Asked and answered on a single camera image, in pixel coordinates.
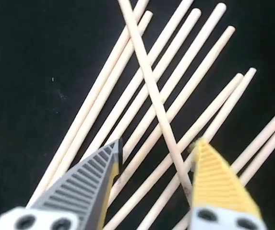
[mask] wooden stick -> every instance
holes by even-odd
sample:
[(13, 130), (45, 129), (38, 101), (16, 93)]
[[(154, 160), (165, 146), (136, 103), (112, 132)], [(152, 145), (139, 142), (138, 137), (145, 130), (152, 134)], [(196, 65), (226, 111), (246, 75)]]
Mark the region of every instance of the wooden stick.
[(250, 179), (256, 174), (259, 168), (263, 165), (266, 159), (271, 155), (275, 149), (275, 133), (263, 146), (257, 156), (252, 160), (252, 162), (245, 169), (243, 174), (240, 176), (241, 182), (246, 185)]
[[(183, 99), (181, 100), (182, 102), (180, 104), (177, 104), (180, 101), (176, 101), (169, 108), (169, 110), (172, 111), (172, 113), (173, 113), (173, 115), (171, 116), (171, 120), (169, 122), (171, 122), (173, 120), (173, 118), (178, 114), (181, 107), (184, 105), (184, 103), (190, 97), (192, 92), (196, 89), (196, 87), (198, 86), (200, 81), (206, 75), (207, 71), (210, 69), (210, 67), (212, 66), (212, 64), (215, 62), (218, 55), (220, 54), (220, 52), (223, 50), (223, 48), (227, 44), (229, 38), (232, 36), (234, 31), (235, 31), (234, 27), (232, 27), (232, 26), (228, 27), (225, 30), (225, 32), (221, 35), (221, 37), (218, 39), (218, 41), (214, 44), (214, 46), (211, 48), (211, 50), (206, 55), (206, 57), (204, 58), (202, 63), (199, 65), (198, 69), (194, 72), (194, 74), (192, 75), (190, 80), (185, 85), (185, 88), (182, 90), (183, 94), (179, 95), (180, 97), (183, 97)], [(172, 75), (167, 80), (167, 82), (165, 83), (165, 85), (160, 93), (162, 102), (165, 102), (167, 100), (167, 98), (171, 94), (172, 90), (175, 88), (176, 84), (179, 82), (180, 78), (183, 76), (183, 73), (184, 73), (184, 71), (182, 71), (182, 73), (180, 74), (178, 72), (178, 69), (176, 69), (172, 73)], [(151, 106), (123, 148), (123, 160), (124, 161), (129, 157), (130, 153), (133, 151), (133, 149), (137, 145), (138, 141), (142, 138), (143, 134), (145, 133), (147, 128), (150, 126), (154, 117), (155, 117), (155, 111), (154, 111), (153, 107)]]
[[(149, 2), (149, 0), (138, 0), (137, 1), (136, 6), (134, 8), (134, 15), (135, 15), (135, 19), (137, 22), (142, 17), (143, 12), (146, 9), (148, 2)], [(74, 121), (72, 122), (67, 134), (65, 135), (65, 137), (64, 137), (62, 143), (60, 144), (59, 148), (57, 149), (51, 163), (49, 164), (49, 166), (46, 169), (44, 175), (42, 176), (39, 184), (37, 185), (33, 195), (31, 196), (31, 198), (27, 204), (27, 207), (31, 206), (47, 188), (60, 161), (64, 157), (72, 140), (74, 139), (76, 133), (78, 132), (82, 122), (88, 115), (88, 112), (90, 111), (93, 103), (95, 102), (97, 96), (99, 95), (107, 78), (109, 77), (111, 71), (113, 70), (120, 55), (122, 54), (126, 44), (128, 43), (128, 40), (129, 40), (129, 32), (128, 32), (127, 28), (124, 27), (122, 33), (119, 36), (118, 41), (116, 42), (115, 46), (113, 47), (113, 49), (111, 51), (106, 63), (104, 64), (103, 68), (101, 69), (90, 92), (88, 93), (86, 99), (84, 100), (78, 114), (74, 118)]]
[(255, 68), (250, 68), (248, 72), (245, 75), (245, 81), (236, 88), (234, 91), (234, 97), (230, 97), (226, 103), (224, 104), (222, 110), (218, 113), (218, 115), (214, 118), (213, 122), (210, 124), (210, 126), (207, 128), (205, 133), (203, 134), (203, 138), (207, 139), (209, 142), (212, 140), (215, 133), (218, 131), (218, 129), (221, 127), (227, 116), (230, 114), (231, 110), (235, 106), (235, 104), (238, 102), (239, 98), (244, 93), (245, 89), (247, 88), (249, 82), (252, 80), (253, 76), (256, 73)]
[[(234, 32), (233, 27), (229, 27), (225, 30), (223, 35), (219, 38), (219, 40), (216, 42), (214, 47), (210, 50), (210, 52), (207, 54), (207, 56), (204, 58), (202, 63), (197, 68), (197, 70), (194, 72), (194, 74), (191, 77), (191, 80), (186, 83), (182, 91), (176, 97), (175, 101), (167, 111), (167, 118), (169, 122), (172, 121), (172, 119), (177, 115), (181, 107), (185, 104), (189, 95), (191, 94), (194, 87), (196, 86), (196, 82), (200, 81), (202, 77), (205, 75), (205, 73), (209, 70), (213, 61), (219, 54), (219, 50), (221, 50), (222, 47), (224, 47), (224, 44), (226, 44), (226, 42), (229, 40), (233, 32)], [(150, 134), (150, 136), (147, 138), (147, 140), (144, 142), (144, 144), (141, 146), (141, 148), (138, 150), (138, 152), (135, 154), (133, 160), (126, 167), (125, 173), (123, 173), (120, 176), (120, 178), (115, 182), (114, 186), (110, 191), (109, 202), (108, 202), (109, 204), (117, 197), (119, 192), (122, 190), (122, 188), (128, 182), (130, 177), (137, 170), (139, 165), (143, 162), (143, 160), (145, 159), (147, 154), (150, 152), (151, 148), (159, 140), (161, 135), (162, 135), (162, 131), (160, 129), (160, 126), (157, 125), (153, 130), (153, 132)], [(127, 145), (125, 145), (123, 148), (124, 159), (127, 159), (128, 155), (130, 154), (130, 152), (127, 151), (126, 148), (127, 148)]]
[[(193, 59), (196, 57), (197, 53), (207, 40), (210, 33), (213, 31), (214, 27), (226, 11), (226, 5), (223, 3), (218, 4), (215, 9), (213, 10), (212, 14), (206, 21), (206, 23), (203, 25), (202, 29), (194, 39), (193, 43), (190, 45), (187, 52), (184, 54), (183, 58), (173, 71), (172, 75), (168, 79), (168, 83), (166, 83), (166, 87), (164, 87), (164, 91), (168, 94), (169, 89), (172, 89), (175, 87), (175, 85), (178, 83), (180, 78), (185, 73), (186, 69), (189, 67)], [(113, 133), (110, 135), (107, 142), (111, 142), (113, 139), (120, 137), (123, 132), (126, 130), (126, 128), (129, 126), (130, 122), (133, 120), (137, 112), (139, 111), (140, 107), (143, 105), (144, 101), (146, 100), (148, 96), (148, 91), (146, 87), (143, 87), (135, 98), (135, 100), (132, 102), (131, 106), (125, 113), (125, 115), (122, 117), (116, 128), (114, 129)]]
[[(239, 84), (239, 86), (235, 89), (232, 95), (227, 99), (225, 104), (222, 106), (221, 110), (218, 112), (214, 121), (210, 124), (210, 126), (205, 131), (203, 137), (208, 141), (211, 141), (214, 134), (221, 127), (227, 116), (230, 114), (231, 110), (234, 108), (237, 101), (240, 99), (245, 89), (247, 88), (249, 82), (252, 80), (256, 69), (250, 68), (248, 72), (245, 74), (244, 79)], [(188, 172), (191, 168), (191, 161), (193, 158), (193, 154), (190, 154), (185, 160), (186, 172)], [(157, 199), (155, 204), (152, 206), (150, 211), (147, 213), (146, 217), (142, 220), (141, 224), (138, 227), (138, 230), (148, 229), (155, 221), (159, 213), (162, 211), (163, 207), (167, 204), (168, 200), (174, 194), (176, 189), (179, 186), (179, 179), (177, 175), (175, 175), (170, 183), (167, 185), (161, 196)]]
[[(212, 116), (218, 111), (234, 89), (238, 86), (242, 80), (243, 75), (237, 74), (229, 84), (219, 93), (219, 95), (210, 103), (190, 129), (178, 142), (180, 151), (184, 151), (193, 138), (200, 132), (200, 130), (206, 125)], [(143, 182), (143, 184), (136, 190), (136, 192), (130, 197), (130, 199), (121, 207), (121, 209), (114, 215), (110, 222), (105, 226), (106, 229), (114, 229), (118, 226), (124, 218), (133, 210), (133, 208), (141, 201), (141, 199), (150, 191), (152, 186), (160, 179), (160, 177), (167, 171), (172, 165), (172, 159), (168, 154), (163, 161), (157, 166), (157, 168), (150, 174), (150, 176)]]
[[(164, 27), (163, 31), (161, 32), (160, 36), (154, 43), (153, 47), (149, 51), (148, 59), (151, 64), (154, 63), (154, 61), (157, 59), (160, 52), (163, 50), (164, 46), (168, 42), (169, 38), (177, 28), (178, 24), (180, 23), (181, 19), (189, 9), (190, 5), (192, 3), (192, 0), (182, 0), (180, 5), (177, 7), (173, 15), (171, 16), (170, 20)], [(165, 54), (162, 56), (161, 60), (156, 65), (156, 68), (154, 69), (154, 73), (162, 72), (162, 70), (166, 69), (171, 60), (173, 59), (174, 55), (180, 48), (181, 44), (185, 40), (186, 36), (190, 32), (190, 28), (195, 24), (194, 21), (197, 19), (197, 12), (196, 10), (193, 10), (190, 14), (190, 24), (184, 23), (187, 27), (182, 26), (179, 32), (177, 33), (176, 37), (173, 39), (172, 43), (166, 50)], [(137, 90), (138, 86), (143, 81), (143, 73), (142, 70), (139, 68), (138, 71), (135, 73), (134, 77), (130, 81), (129, 85), (126, 87), (124, 92), (122, 93), (121, 97), (117, 101), (116, 105), (108, 115), (107, 119), (105, 120), (104, 124), (100, 128), (100, 130), (97, 132), (95, 138), (89, 145), (88, 149), (84, 153), (81, 160), (89, 156), (89, 154), (93, 153), (95, 150), (97, 150), (101, 144), (103, 143), (104, 139), (109, 134), (110, 130), (113, 128), (114, 124), (116, 123), (117, 119), (120, 117), (122, 111), (125, 109), (126, 105), (128, 104), (129, 100), (133, 97), (135, 91)]]
[(186, 230), (190, 224), (190, 213), (186, 213), (185, 216), (174, 226), (172, 230)]
[(149, 96), (154, 106), (156, 117), (162, 129), (166, 145), (171, 153), (171, 157), (176, 167), (179, 179), (181, 181), (184, 194), (186, 195), (186, 198), (189, 201), (189, 195), (191, 192), (191, 181), (189, 179), (187, 172), (185, 172), (184, 162), (180, 155), (181, 152), (179, 151), (170, 123), (167, 119), (164, 105), (161, 102), (160, 92), (158, 90), (155, 80), (153, 79), (151, 65), (148, 62), (148, 57), (143, 44), (142, 37), (138, 33), (137, 24), (134, 20), (134, 14), (130, 1), (118, 0), (118, 3), (120, 5), (120, 9), (122, 11), (122, 15), (128, 27), (129, 33), (131, 35), (131, 40), (135, 49), (135, 54), (138, 63), (142, 69), (145, 85), (148, 88)]
[(231, 168), (235, 173), (238, 173), (241, 168), (254, 156), (254, 154), (261, 148), (261, 146), (269, 139), (275, 132), (275, 116), (264, 127), (259, 135), (246, 147), (241, 155), (233, 162)]
[[(152, 13), (150, 11), (146, 11), (144, 16), (142, 17), (138, 33), (143, 34), (147, 25), (149, 24)], [(82, 143), (84, 142), (88, 132), (90, 131), (92, 125), (96, 121), (101, 109), (103, 108), (105, 101), (108, 99), (110, 93), (112, 92), (117, 80), (119, 79), (122, 71), (124, 70), (125, 66), (127, 65), (132, 53), (134, 51), (132, 42), (129, 41), (123, 53), (121, 54), (118, 62), (116, 63), (114, 69), (112, 70), (108, 80), (106, 81), (105, 85), (102, 88), (102, 91), (97, 96), (93, 107), (89, 111), (86, 119), (83, 121), (79, 131), (76, 133), (71, 145), (69, 146), (65, 156), (61, 160), (57, 170), (55, 171), (49, 186), (52, 186), (59, 178), (61, 178), (66, 171), (68, 170), (71, 162), (73, 161), (76, 153), (78, 152), (79, 148), (81, 147)]]

